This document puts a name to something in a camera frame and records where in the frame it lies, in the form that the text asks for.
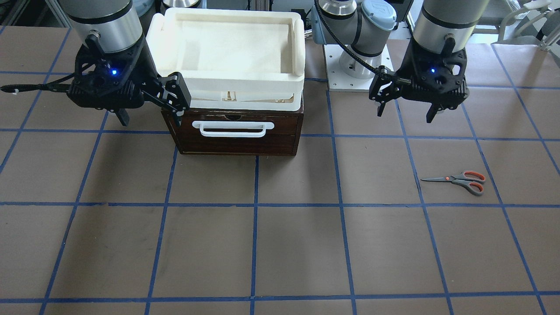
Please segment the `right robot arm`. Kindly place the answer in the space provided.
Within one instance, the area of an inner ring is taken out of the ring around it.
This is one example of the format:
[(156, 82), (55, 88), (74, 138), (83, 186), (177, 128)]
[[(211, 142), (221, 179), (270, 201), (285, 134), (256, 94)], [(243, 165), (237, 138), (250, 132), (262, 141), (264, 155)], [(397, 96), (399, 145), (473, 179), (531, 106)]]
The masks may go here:
[(72, 102), (115, 113), (127, 126), (127, 110), (149, 101), (181, 124), (191, 102), (186, 82), (179, 72), (168, 77), (157, 72), (131, 0), (62, 0), (60, 5), (83, 40), (66, 91)]

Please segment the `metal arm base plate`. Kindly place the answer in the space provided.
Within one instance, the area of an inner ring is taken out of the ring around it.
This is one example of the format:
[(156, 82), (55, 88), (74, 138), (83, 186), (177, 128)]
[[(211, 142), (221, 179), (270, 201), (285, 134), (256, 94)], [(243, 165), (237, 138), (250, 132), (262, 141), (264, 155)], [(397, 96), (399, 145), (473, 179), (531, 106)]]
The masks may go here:
[(338, 45), (324, 45), (330, 91), (369, 92), (374, 73), (352, 59)]

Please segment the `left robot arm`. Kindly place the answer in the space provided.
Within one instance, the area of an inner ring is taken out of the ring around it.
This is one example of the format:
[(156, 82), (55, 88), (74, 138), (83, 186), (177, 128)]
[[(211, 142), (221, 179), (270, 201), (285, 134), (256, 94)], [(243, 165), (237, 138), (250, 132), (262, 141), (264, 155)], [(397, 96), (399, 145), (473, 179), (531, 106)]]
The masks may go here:
[(380, 62), (398, 13), (385, 0), (316, 0), (312, 36), (322, 45), (338, 45), (346, 74), (372, 79), (369, 98), (378, 116), (391, 100), (430, 103), (426, 121), (442, 110), (455, 110), (469, 90), (466, 44), (482, 17), (487, 0), (425, 0), (398, 70)]

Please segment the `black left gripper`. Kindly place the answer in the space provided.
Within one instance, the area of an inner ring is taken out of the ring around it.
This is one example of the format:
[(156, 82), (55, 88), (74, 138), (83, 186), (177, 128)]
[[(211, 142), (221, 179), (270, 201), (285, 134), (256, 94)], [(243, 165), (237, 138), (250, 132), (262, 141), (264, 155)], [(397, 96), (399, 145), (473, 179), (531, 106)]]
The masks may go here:
[[(426, 50), (412, 39), (397, 72), (379, 66), (369, 89), (369, 99), (378, 102), (377, 116), (382, 116), (389, 101), (400, 97), (430, 102), (426, 122), (446, 110), (456, 109), (469, 96), (465, 72), (466, 49), (454, 52), (454, 37), (446, 37), (440, 52)], [(402, 79), (410, 80), (403, 84)]]

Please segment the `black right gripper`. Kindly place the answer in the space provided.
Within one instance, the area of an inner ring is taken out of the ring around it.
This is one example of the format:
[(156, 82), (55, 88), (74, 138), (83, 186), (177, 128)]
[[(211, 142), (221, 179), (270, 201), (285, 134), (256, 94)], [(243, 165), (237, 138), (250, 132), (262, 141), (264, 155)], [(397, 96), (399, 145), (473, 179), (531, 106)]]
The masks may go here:
[(182, 73), (160, 77), (144, 35), (120, 52), (105, 52), (98, 36), (86, 36), (74, 74), (68, 98), (82, 108), (115, 110), (124, 127), (130, 123), (126, 109), (137, 109), (146, 100), (170, 112), (178, 127), (190, 109), (192, 96)]

